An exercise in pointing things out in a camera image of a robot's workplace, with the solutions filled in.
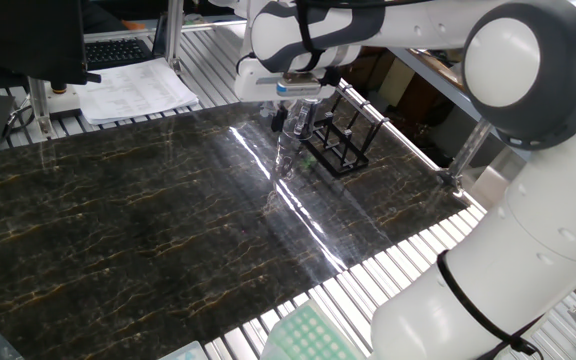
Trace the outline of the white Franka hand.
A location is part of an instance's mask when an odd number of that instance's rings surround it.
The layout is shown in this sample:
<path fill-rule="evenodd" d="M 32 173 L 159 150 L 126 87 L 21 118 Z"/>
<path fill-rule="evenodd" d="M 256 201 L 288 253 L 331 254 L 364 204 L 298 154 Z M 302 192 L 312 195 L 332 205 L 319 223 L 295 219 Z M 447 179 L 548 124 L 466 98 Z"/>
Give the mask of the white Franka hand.
<path fill-rule="evenodd" d="M 242 102 L 288 101 L 329 98 L 337 87 L 335 67 L 312 72 L 271 73 L 253 53 L 236 64 L 234 90 Z M 289 110 L 281 105 L 271 121 L 271 130 L 283 130 Z"/>

